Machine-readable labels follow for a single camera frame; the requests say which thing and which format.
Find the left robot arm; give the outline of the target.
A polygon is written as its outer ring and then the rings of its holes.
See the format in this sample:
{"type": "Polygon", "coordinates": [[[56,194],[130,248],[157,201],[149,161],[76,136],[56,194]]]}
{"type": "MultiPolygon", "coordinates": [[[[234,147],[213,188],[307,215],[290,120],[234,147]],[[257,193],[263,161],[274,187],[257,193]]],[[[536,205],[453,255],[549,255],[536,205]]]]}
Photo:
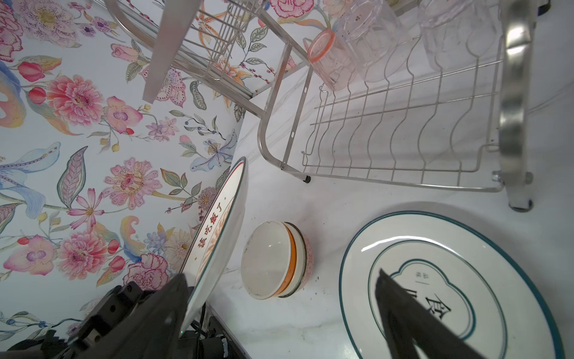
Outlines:
{"type": "Polygon", "coordinates": [[[182,331],[192,288],[177,275],[160,290],[132,281],[104,296],[68,339],[50,329],[23,340],[2,358],[243,358],[219,323],[182,331]]]}

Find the orange striped plate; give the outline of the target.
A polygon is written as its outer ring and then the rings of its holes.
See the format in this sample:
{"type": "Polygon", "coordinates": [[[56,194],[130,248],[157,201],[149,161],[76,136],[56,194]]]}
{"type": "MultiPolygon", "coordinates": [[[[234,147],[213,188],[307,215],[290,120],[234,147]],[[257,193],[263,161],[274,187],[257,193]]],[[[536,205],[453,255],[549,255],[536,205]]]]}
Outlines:
{"type": "Polygon", "coordinates": [[[242,157],[219,189],[180,270],[193,288],[181,333],[191,326],[230,261],[245,216],[247,192],[248,161],[242,157]]]}

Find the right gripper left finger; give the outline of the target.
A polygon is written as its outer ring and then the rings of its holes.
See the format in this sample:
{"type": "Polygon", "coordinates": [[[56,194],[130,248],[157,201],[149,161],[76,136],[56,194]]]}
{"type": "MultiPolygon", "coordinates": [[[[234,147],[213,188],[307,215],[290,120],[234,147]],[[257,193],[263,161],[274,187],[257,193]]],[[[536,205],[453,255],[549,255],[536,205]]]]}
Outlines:
{"type": "Polygon", "coordinates": [[[117,286],[70,337],[67,357],[170,358],[188,297],[182,274],[157,291],[142,290],[134,281],[117,286]]]}

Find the orange bowl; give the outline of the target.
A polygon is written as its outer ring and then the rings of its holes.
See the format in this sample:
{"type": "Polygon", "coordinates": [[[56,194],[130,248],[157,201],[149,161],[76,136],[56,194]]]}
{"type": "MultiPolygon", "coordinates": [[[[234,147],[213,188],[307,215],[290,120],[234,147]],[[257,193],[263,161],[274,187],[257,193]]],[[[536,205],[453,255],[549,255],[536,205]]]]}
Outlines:
{"type": "Polygon", "coordinates": [[[263,222],[245,245],[241,262],[242,284],[254,299],[277,297],[291,284],[296,265],[296,244],[285,224],[263,222]]]}

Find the cream white bowl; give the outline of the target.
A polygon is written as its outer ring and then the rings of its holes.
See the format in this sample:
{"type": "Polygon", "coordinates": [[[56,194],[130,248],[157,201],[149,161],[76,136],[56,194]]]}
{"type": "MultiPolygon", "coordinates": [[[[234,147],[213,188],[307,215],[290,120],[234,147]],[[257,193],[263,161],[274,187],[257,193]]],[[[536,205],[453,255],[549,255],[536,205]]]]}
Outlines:
{"type": "Polygon", "coordinates": [[[307,262],[306,245],[304,244],[303,236],[300,234],[300,231],[293,224],[288,222],[284,222],[284,225],[294,238],[296,263],[293,278],[285,291],[280,295],[281,298],[292,296],[301,288],[303,277],[306,272],[307,262]]]}

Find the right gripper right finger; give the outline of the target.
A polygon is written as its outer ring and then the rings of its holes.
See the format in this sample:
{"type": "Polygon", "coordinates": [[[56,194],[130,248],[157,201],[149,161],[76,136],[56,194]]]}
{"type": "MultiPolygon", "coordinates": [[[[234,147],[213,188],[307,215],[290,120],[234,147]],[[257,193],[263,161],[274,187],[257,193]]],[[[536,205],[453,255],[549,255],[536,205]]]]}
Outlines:
{"type": "Polygon", "coordinates": [[[418,358],[418,349],[428,358],[481,357],[383,270],[378,274],[375,298],[392,358],[418,358]]]}

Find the pink floral patterned bowl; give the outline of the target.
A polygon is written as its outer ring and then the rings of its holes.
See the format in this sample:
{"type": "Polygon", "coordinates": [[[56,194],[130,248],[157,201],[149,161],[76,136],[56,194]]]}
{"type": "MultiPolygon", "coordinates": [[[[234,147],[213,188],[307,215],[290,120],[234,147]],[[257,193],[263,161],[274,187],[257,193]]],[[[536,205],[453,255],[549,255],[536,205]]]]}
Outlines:
{"type": "Polygon", "coordinates": [[[305,272],[303,275],[301,287],[305,287],[305,285],[307,284],[307,282],[311,278],[312,272],[314,269],[314,252],[313,252],[312,245],[309,242],[309,239],[307,238],[307,236],[303,234],[302,238],[303,238],[304,243],[306,245],[306,269],[305,269],[305,272]]]}

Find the white patterned plate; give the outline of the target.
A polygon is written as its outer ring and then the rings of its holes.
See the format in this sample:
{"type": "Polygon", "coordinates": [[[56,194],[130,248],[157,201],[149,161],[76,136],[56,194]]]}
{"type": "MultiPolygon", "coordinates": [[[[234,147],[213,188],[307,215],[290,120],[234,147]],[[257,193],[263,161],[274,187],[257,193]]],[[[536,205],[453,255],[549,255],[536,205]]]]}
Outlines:
{"type": "Polygon", "coordinates": [[[390,351],[375,300],[379,272],[485,358],[563,358],[541,292],[495,242],[454,219],[420,211],[383,215],[350,241],[339,303],[359,358],[390,351]]]}

